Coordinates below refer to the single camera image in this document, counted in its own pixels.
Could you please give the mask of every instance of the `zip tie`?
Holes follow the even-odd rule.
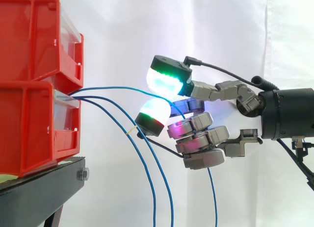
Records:
[[[133,127],[126,133],[126,135],[130,134],[135,128],[137,128],[137,125],[133,126]]]

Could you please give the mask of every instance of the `red storage bin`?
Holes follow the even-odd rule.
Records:
[[[59,0],[0,0],[0,81],[45,80],[65,94],[83,86],[83,36]]]
[[[0,82],[0,174],[24,177],[79,153],[80,101],[49,82]]]

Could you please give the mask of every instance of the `bolt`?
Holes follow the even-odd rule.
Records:
[[[86,181],[86,180],[88,180],[88,178],[89,178],[89,169],[87,167],[86,168],[81,168],[78,171],[78,180]]]

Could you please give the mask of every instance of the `blue wire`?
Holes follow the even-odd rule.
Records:
[[[137,126],[136,122],[133,120],[133,118],[120,106],[118,105],[116,102],[110,100],[110,99],[107,99],[105,97],[100,97],[100,96],[78,96],[78,97],[73,97],[75,99],[78,99],[78,100],[84,100],[85,98],[92,98],[92,99],[101,99],[101,100],[104,100],[104,101],[108,101],[110,103],[112,103],[113,105],[115,105],[117,108],[119,108],[129,119],[130,121],[133,123],[134,126]],[[169,184],[168,184],[168,181],[167,181],[167,178],[162,170],[162,167],[159,163],[159,160],[151,146],[151,144],[149,143],[149,141],[147,140],[146,136],[144,135],[144,133],[142,132],[141,128],[139,126],[136,127],[138,132],[141,134],[142,138],[145,140],[146,144],[148,145],[150,151],[152,152],[153,156],[154,156],[154,159],[158,165],[158,168],[160,170],[160,173],[162,175],[162,178],[164,180],[164,183],[166,185],[166,188],[167,188],[167,191],[168,191],[168,196],[169,196],[169,200],[170,200],[170,209],[171,209],[171,227],[174,226],[174,208],[173,208],[173,200],[172,200],[172,195],[171,195],[171,191],[170,191],[170,187],[169,187]]]
[[[85,102],[88,102],[88,103],[91,103],[95,106],[97,106],[98,108],[100,108],[102,111],[104,111],[120,128],[121,130],[126,134],[127,131],[123,128],[123,126],[106,110],[104,109],[102,106],[100,106],[99,104],[93,102],[93,101],[89,101],[89,100],[86,100],[86,99],[83,99],[83,98],[80,98],[80,100],[82,101],[85,101]],[[153,185],[153,181],[151,179],[151,176],[149,174],[149,171],[148,171],[148,168],[147,168],[147,165],[146,165],[146,162],[141,154],[141,152],[139,151],[138,147],[136,146],[135,142],[133,141],[133,139],[130,137],[130,135],[127,135],[128,139],[131,141],[132,145],[134,146],[139,158],[141,159],[142,163],[143,163],[143,166],[145,168],[145,172],[146,172],[146,175],[147,175],[147,178],[148,178],[148,181],[149,181],[149,184],[151,186],[151,189],[152,189],[152,193],[153,193],[153,200],[154,200],[154,216],[153,216],[153,223],[154,223],[154,227],[156,227],[156,194],[155,194],[155,189],[154,189],[154,185]]]
[[[82,88],[82,89],[79,89],[75,92],[72,92],[69,94],[69,96],[73,95],[73,94],[76,94],[78,92],[81,92],[81,91],[89,91],[89,90],[108,90],[108,89],[128,89],[128,90],[133,90],[133,91],[138,91],[138,92],[141,92],[145,95],[148,95],[148,96],[153,96],[153,97],[156,97],[156,98],[160,98],[160,99],[163,99],[165,101],[167,101],[169,104],[171,104],[180,114],[181,116],[183,117],[183,119],[185,119],[185,116],[184,114],[178,109],[178,107],[175,106],[174,103],[172,103],[171,101],[169,101],[168,99],[164,98],[164,97],[161,97],[161,96],[158,96],[158,95],[155,95],[155,94],[151,94],[151,93],[148,93],[146,91],[142,91],[140,89],[136,89],[136,88],[133,88],[133,87],[128,87],[128,86],[105,86],[105,87],[89,87],[89,88]]]
[[[213,194],[213,196],[214,196],[215,218],[216,218],[215,227],[217,227],[217,226],[218,226],[218,211],[217,211],[217,202],[216,202],[216,194],[215,194],[214,182],[212,181],[212,176],[211,176],[211,172],[210,172],[209,167],[207,168],[207,170],[208,170],[208,174],[209,174],[209,177],[210,177],[211,188],[212,188],[212,194]]]
[[[132,87],[124,87],[124,86],[112,86],[112,87],[90,87],[90,88],[83,88],[83,89],[80,89],[78,91],[75,91],[69,95],[73,95],[75,93],[78,93],[78,92],[81,92],[81,91],[87,91],[87,90],[101,90],[101,89],[129,89],[129,90],[134,90],[134,91],[138,91],[138,92],[141,92],[141,93],[144,93],[146,95],[149,95],[149,96],[153,96],[153,97],[157,97],[157,98],[160,98],[160,99],[164,99],[166,100],[168,103],[170,103],[181,115],[182,117],[185,119],[185,116],[183,115],[183,113],[172,103],[170,102],[169,100],[167,100],[166,98],[164,97],[161,97],[161,96],[158,96],[158,95],[154,95],[154,94],[151,94],[151,93],[148,93],[148,92],[145,92],[145,91],[142,91],[142,90],[139,90],[139,89],[136,89],[136,88],[132,88]],[[94,99],[102,99],[102,100],[105,100],[105,101],[108,101],[112,104],[114,104],[116,107],[118,107],[132,122],[134,125],[136,125],[136,123],[134,122],[134,120],[129,116],[129,114],[123,109],[121,108],[119,105],[117,105],[115,102],[107,99],[107,98],[104,98],[104,97],[97,97],[97,96],[87,96],[87,98],[94,98]],[[153,148],[151,147],[151,145],[149,144],[149,142],[147,141],[146,139],[146,136],[144,136],[143,132],[139,129],[139,127],[137,127],[138,131],[140,132],[141,136],[144,138],[146,144],[148,145],[148,147],[150,148],[155,160],[157,159],[157,157],[155,157],[155,152],[153,151]],[[211,187],[212,187],[212,193],[213,193],[213,198],[214,198],[214,205],[215,205],[215,217],[216,217],[216,221],[215,221],[215,226],[217,227],[218,225],[218,211],[217,211],[217,202],[216,202],[216,194],[215,194],[215,188],[214,188],[214,184],[213,184],[213,181],[212,181],[212,177],[211,177],[211,173],[210,173],[210,169],[208,168],[208,173],[209,173],[209,177],[210,177],[210,182],[211,182]],[[173,227],[173,204],[172,204],[172,197],[171,197],[171,192],[170,192],[170,189],[169,189],[169,186],[167,186],[167,183],[166,183],[166,187],[167,187],[167,191],[168,191],[168,194],[169,194],[169,198],[170,198],[170,206],[171,206],[171,226]]]

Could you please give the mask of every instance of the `green led light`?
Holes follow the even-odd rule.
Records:
[[[161,74],[153,69],[148,70],[146,80],[149,89],[153,93],[167,99],[176,96],[183,87],[183,83],[177,78]]]
[[[145,113],[159,121],[161,124],[166,125],[167,120],[170,117],[171,107],[165,100],[155,98],[147,101],[141,108],[140,112]]]

